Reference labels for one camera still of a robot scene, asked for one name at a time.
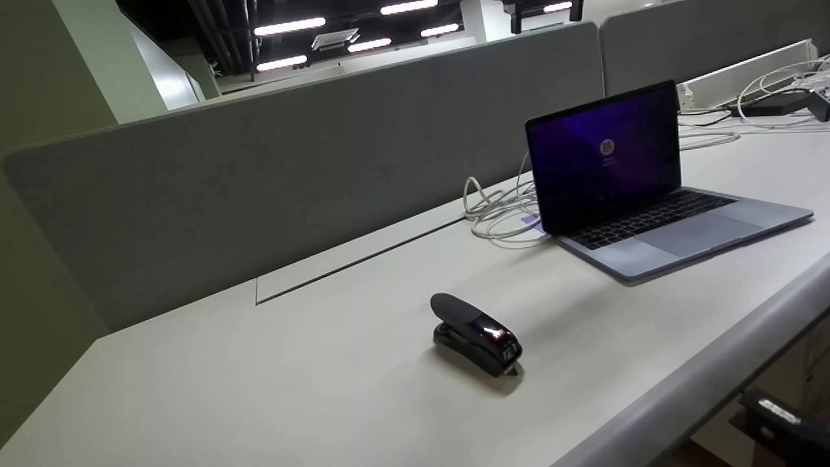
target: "laptop screen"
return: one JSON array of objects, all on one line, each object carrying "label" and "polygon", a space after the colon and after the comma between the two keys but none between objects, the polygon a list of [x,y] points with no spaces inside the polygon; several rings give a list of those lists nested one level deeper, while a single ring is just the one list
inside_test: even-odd
[{"label": "laptop screen", "polygon": [[549,233],[643,207],[680,187],[675,82],[527,122]]}]

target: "stapler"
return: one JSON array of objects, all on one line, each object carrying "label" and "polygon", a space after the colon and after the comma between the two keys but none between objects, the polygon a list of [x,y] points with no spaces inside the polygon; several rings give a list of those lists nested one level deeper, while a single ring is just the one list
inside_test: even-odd
[{"label": "stapler", "polygon": [[432,332],[435,344],[461,352],[491,375],[513,371],[521,344],[505,323],[449,292],[435,292],[431,307],[441,319]]}]

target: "gray partition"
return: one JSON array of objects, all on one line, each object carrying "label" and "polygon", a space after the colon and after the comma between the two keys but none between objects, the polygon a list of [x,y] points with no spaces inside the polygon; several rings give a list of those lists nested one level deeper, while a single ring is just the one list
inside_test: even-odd
[{"label": "gray partition", "polygon": [[602,95],[580,24],[8,159],[108,329],[517,170],[524,122]]},{"label": "gray partition", "polygon": [[830,0],[685,0],[609,19],[598,29],[607,91],[687,81],[736,60],[815,38],[830,50]]}]

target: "silver laptop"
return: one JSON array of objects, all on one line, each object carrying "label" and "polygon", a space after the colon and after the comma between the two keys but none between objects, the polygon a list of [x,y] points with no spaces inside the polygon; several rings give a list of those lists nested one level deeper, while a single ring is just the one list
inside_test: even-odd
[{"label": "silver laptop", "polygon": [[680,187],[675,82],[539,117],[524,129],[545,231],[622,283],[812,218],[802,207]]}]

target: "wall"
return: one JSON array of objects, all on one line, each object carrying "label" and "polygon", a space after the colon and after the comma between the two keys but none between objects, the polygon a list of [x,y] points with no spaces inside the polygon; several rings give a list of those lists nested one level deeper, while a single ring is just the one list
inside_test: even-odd
[{"label": "wall", "polygon": [[[50,0],[0,2],[0,160],[39,140],[115,125]],[[98,336],[82,292],[0,177],[0,445]]]},{"label": "wall", "polygon": [[116,122],[165,112],[115,0],[52,0]]}]

